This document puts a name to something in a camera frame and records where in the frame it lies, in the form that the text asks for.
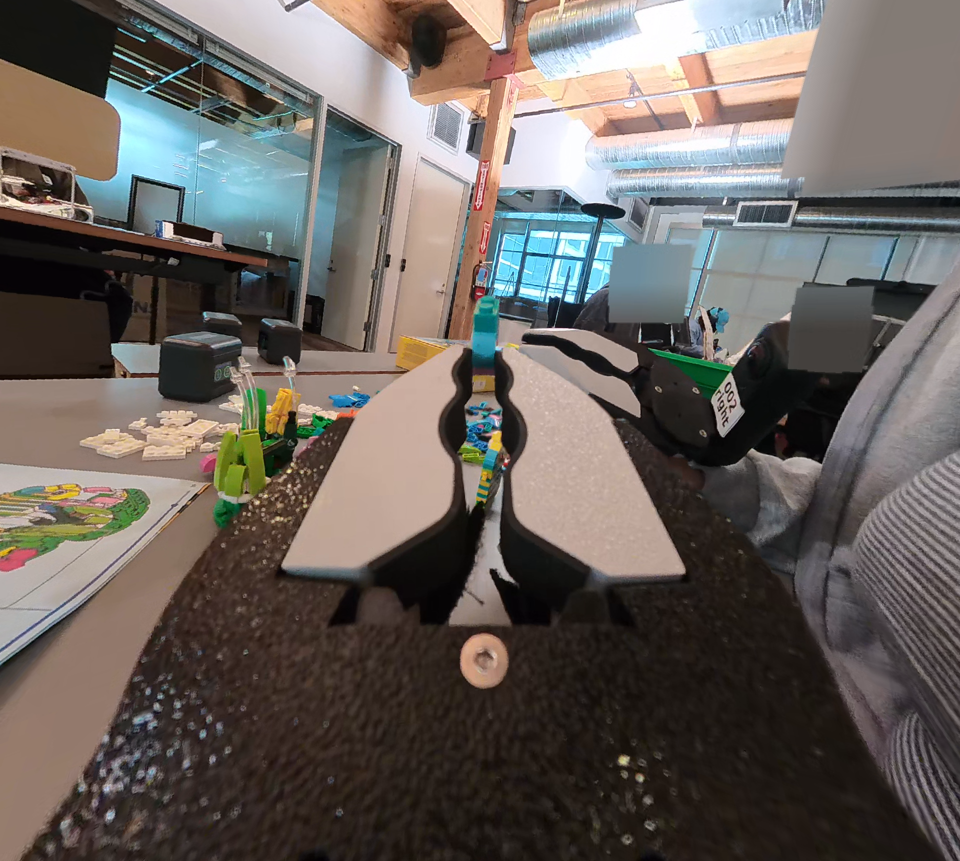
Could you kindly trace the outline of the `scattered coloured bricks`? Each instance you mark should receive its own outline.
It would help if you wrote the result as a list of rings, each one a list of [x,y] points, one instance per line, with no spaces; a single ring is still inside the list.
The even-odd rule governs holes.
[[[353,387],[350,392],[333,394],[327,407],[301,403],[297,408],[296,434],[300,445],[308,445],[334,422],[352,419],[371,400],[371,395]],[[502,409],[490,401],[468,403],[464,407],[465,439],[459,449],[461,459],[480,466],[493,442],[500,443]]]

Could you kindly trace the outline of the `person's right forearm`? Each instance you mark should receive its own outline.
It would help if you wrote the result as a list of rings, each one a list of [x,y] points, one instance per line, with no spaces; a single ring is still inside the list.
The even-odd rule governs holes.
[[[701,466],[700,471],[704,499],[747,537],[775,575],[791,585],[821,463],[750,450],[733,464]]]

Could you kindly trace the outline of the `green brick garden model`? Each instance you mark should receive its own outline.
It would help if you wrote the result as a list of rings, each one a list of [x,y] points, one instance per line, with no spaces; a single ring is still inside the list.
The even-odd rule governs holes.
[[[282,367],[287,386],[278,390],[270,407],[245,362],[230,371],[242,411],[238,433],[223,434],[214,467],[218,500],[213,519],[219,528],[226,527],[267,486],[270,476],[294,458],[301,399],[296,389],[297,366],[286,355]]]

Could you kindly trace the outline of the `brown desk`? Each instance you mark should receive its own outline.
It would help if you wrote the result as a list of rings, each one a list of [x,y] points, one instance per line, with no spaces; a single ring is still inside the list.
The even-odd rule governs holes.
[[[263,272],[268,267],[265,259],[242,252],[9,207],[1,208],[1,254],[210,285],[246,268]]]

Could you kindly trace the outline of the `black framed board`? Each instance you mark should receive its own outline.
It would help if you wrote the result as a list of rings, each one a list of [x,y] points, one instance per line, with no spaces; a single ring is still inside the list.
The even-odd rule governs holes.
[[[126,219],[131,231],[155,236],[158,223],[183,221],[186,188],[140,175],[130,178]]]

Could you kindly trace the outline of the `adjacent wood-edged desk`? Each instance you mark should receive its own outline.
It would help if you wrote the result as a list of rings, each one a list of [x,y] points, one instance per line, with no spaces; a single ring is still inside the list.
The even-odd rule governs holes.
[[[111,346],[114,375],[123,378],[158,378],[161,346],[145,342],[118,342]],[[281,375],[282,367],[263,360],[256,347],[243,347],[243,357],[253,375]],[[393,353],[307,349],[297,364],[299,375],[402,375]]]

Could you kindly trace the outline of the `wooden column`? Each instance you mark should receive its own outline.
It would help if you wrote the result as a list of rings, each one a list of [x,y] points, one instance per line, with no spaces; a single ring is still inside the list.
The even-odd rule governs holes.
[[[486,260],[498,200],[498,190],[509,146],[510,131],[520,95],[515,75],[515,51],[492,53],[486,64],[490,91],[473,199],[466,218],[462,258],[451,305],[447,338],[471,337],[474,317],[474,268]]]

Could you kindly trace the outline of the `black floor lamp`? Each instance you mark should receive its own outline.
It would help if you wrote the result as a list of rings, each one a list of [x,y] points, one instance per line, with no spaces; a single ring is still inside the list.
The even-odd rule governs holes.
[[[609,283],[614,251],[627,241],[627,237],[618,232],[612,221],[623,219],[626,212],[622,207],[602,202],[585,203],[581,210],[595,221],[579,294],[579,301],[585,302]]]

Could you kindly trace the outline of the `pink teal brick tower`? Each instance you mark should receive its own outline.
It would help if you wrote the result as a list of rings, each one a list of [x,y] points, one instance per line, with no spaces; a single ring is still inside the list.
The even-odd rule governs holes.
[[[480,298],[474,310],[471,336],[472,389],[474,394],[496,389],[499,300],[493,294]]]

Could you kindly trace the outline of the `yellow box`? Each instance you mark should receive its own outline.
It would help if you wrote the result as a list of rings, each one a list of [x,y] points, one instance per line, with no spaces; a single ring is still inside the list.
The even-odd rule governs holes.
[[[461,346],[462,340],[424,338],[409,335],[397,340],[395,366],[402,371],[412,371],[451,347]]]

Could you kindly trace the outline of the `striped brick figure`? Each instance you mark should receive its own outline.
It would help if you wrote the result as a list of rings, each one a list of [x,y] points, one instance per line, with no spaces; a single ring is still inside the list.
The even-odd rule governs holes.
[[[476,490],[476,506],[486,506],[492,502],[498,492],[505,452],[502,444],[502,432],[493,431],[486,446],[481,475]]]

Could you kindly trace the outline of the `wooden board on white stand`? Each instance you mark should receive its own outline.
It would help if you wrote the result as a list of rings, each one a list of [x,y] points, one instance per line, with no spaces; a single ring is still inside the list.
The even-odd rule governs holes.
[[[121,119],[105,99],[1,61],[1,147],[107,182],[117,172]]]

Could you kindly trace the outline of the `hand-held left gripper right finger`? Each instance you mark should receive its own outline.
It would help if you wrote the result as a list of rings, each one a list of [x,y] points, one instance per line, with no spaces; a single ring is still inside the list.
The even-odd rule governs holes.
[[[503,476],[495,586],[513,625],[548,625],[570,596],[685,586],[688,571],[613,419],[513,348],[497,355]]]

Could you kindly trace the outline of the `brick instruction booklet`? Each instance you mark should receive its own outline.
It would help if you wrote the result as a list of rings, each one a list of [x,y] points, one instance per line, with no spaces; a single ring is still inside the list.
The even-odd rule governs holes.
[[[1,663],[87,602],[206,488],[1,465]]]

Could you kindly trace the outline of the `silver ventilation duct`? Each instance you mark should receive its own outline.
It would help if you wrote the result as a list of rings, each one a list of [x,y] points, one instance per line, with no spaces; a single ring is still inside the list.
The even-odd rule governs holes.
[[[584,0],[535,14],[527,46],[547,81],[806,34],[828,0]]]
[[[606,194],[621,197],[784,196],[799,190],[782,168],[793,119],[594,136],[586,164],[609,171]]]

